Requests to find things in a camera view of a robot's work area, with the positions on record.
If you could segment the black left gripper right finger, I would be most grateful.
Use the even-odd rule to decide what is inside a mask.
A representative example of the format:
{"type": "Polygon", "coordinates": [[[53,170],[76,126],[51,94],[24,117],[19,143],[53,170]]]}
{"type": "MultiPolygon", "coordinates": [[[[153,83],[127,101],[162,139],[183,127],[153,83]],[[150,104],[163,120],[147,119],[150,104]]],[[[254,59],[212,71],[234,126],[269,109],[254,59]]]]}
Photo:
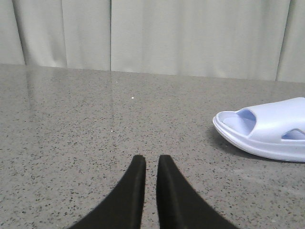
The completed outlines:
{"type": "Polygon", "coordinates": [[[234,229],[187,182],[170,155],[161,155],[156,184],[161,229],[234,229]]]}

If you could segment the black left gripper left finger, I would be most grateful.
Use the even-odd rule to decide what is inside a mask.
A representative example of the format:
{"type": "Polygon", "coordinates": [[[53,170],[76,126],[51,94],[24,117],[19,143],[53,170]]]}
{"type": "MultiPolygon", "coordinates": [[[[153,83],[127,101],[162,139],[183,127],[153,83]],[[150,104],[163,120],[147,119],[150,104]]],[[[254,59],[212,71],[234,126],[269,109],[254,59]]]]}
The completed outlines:
{"type": "Polygon", "coordinates": [[[109,195],[72,229],[139,229],[141,227],[146,162],[135,155],[109,195]]]}

